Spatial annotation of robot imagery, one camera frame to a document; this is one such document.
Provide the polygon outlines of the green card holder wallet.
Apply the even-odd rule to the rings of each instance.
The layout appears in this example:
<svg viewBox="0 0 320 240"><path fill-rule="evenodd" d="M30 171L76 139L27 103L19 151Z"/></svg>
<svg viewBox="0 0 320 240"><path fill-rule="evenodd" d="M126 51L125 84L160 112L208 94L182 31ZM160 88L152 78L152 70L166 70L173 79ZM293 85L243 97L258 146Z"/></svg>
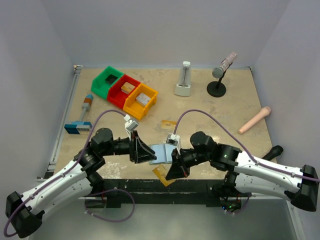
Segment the green card holder wallet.
<svg viewBox="0 0 320 240"><path fill-rule="evenodd" d="M150 145L150 148L155 152L156 160L149 162L150 165L156 164L171 164L172 151L175 149L173 145L162 143Z"/></svg>

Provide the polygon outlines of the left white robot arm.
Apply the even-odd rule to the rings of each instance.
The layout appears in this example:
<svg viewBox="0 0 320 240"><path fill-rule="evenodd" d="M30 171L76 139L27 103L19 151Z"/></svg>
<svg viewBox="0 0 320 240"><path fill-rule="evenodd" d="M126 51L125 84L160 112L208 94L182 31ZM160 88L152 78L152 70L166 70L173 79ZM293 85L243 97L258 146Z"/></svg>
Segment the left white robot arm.
<svg viewBox="0 0 320 240"><path fill-rule="evenodd" d="M104 179L97 172L105 156L128 155L140 164L156 160L155 151L145 144L136 130L126 138L114 139L109 128L100 128L87 145L63 169L24 193L12 192L6 199L7 226L23 239L40 228L55 209L80 197L100 193Z"/></svg>

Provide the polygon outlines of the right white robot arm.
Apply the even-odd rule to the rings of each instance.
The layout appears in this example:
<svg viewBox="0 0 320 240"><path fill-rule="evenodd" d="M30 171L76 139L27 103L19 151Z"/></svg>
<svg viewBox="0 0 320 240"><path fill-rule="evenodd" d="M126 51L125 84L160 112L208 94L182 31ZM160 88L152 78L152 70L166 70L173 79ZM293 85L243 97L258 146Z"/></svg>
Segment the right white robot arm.
<svg viewBox="0 0 320 240"><path fill-rule="evenodd" d="M209 162L213 168L227 173L224 191L275 196L298 209L316 211L320 180L314 167L293 167L258 158L237 147L216 143L202 131L192 134L189 141L192 148L183 149L179 135L167 136L166 143L175 148L166 180L186 178L191 167Z"/></svg>

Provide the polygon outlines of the gold VIP card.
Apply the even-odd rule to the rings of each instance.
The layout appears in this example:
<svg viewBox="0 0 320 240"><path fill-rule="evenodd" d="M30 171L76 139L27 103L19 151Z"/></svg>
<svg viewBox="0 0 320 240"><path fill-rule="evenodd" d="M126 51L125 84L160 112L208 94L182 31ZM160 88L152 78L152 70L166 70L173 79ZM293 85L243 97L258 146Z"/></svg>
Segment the gold VIP card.
<svg viewBox="0 0 320 240"><path fill-rule="evenodd" d="M161 163L158 166L156 166L152 172L155 174L155 176L160 180L160 182L165 186L168 187L172 183L174 183L176 180L166 180L167 176L167 169L165 166Z"/></svg>
<svg viewBox="0 0 320 240"><path fill-rule="evenodd" d="M161 121L161 128L165 130L174 130L176 127L177 122L172 120L162 120Z"/></svg>

